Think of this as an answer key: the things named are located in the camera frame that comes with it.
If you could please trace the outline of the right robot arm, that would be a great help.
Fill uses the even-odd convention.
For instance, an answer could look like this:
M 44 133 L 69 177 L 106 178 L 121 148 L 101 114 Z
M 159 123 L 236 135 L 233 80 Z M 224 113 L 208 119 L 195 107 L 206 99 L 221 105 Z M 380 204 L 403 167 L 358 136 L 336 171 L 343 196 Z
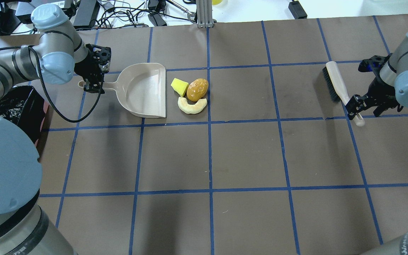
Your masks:
M 358 70 L 373 72 L 375 79 L 364 96 L 353 95 L 345 102 L 350 120 L 358 126 L 364 124 L 361 112 L 376 107 L 374 115 L 380 116 L 389 108 L 408 108 L 408 32 L 395 50 L 386 57 L 373 56 L 363 60 Z

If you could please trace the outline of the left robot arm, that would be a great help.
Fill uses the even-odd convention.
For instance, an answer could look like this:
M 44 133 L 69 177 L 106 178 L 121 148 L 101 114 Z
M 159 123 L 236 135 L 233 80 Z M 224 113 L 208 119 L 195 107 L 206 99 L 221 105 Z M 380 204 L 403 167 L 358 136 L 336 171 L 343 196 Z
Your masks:
M 58 5 L 36 7 L 31 20 L 39 31 L 38 45 L 0 48 L 0 100 L 13 86 L 39 80 L 58 111 L 45 84 L 66 84 L 74 74 L 83 78 L 85 92 L 104 94 L 110 48 L 84 44 Z M 38 204 L 42 173 L 32 139 L 0 117 L 0 255 L 77 254 Z

